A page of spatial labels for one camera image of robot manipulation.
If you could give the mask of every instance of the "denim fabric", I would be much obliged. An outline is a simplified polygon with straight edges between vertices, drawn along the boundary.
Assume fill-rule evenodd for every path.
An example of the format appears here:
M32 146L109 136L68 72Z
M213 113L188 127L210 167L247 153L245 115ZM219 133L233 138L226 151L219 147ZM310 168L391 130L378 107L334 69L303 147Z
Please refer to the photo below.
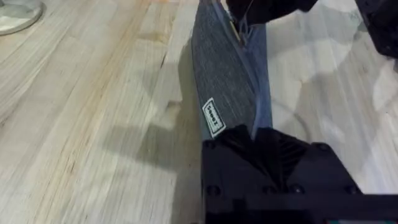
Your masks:
M213 98L227 128L245 124L254 136L257 128L272 126L265 25L251 27L244 38L242 45L218 1L200 1L192 34L200 108Z

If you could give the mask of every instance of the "black object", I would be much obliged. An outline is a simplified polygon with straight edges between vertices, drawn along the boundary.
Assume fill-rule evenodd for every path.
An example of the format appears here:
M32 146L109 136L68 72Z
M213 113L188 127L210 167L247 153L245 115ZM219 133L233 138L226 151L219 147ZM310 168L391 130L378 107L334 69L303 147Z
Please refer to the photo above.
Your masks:
M206 224L398 220L398 196L362 194L330 146L270 128L204 142L202 189Z
M236 22L265 24L300 9L308 12L318 0L226 0Z
M377 51L398 58L398 2L356 0L356 3Z

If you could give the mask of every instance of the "wooden surface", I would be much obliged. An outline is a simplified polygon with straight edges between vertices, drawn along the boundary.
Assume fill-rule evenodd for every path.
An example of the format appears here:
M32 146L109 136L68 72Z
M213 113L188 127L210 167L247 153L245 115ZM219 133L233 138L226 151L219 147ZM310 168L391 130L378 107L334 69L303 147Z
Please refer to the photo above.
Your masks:
M398 73L353 0L320 0L267 25L274 125L325 141L364 192L398 193Z
M197 222L197 0L44 3L0 37L0 223ZM274 21L268 46L276 128L330 143L363 190L397 192L397 74L353 1Z

